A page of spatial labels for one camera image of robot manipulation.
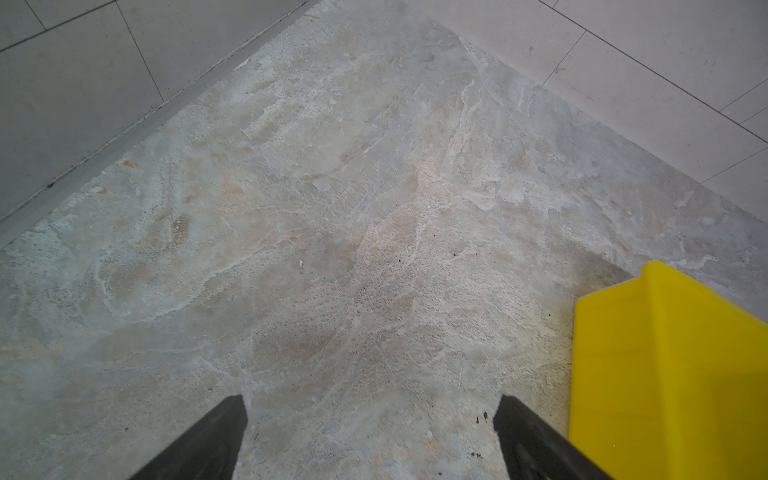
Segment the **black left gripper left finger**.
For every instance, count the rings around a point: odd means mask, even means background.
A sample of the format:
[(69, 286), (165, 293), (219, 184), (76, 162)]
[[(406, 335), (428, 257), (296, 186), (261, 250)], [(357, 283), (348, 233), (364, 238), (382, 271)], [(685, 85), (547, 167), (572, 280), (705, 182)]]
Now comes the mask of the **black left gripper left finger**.
[(228, 396), (130, 479), (229, 480), (247, 424), (243, 396)]

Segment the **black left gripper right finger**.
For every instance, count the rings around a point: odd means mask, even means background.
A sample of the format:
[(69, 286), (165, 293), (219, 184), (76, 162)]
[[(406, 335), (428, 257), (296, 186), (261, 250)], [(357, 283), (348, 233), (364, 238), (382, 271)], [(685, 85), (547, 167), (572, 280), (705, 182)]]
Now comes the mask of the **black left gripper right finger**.
[(501, 397), (493, 428), (511, 479), (610, 479), (517, 397)]

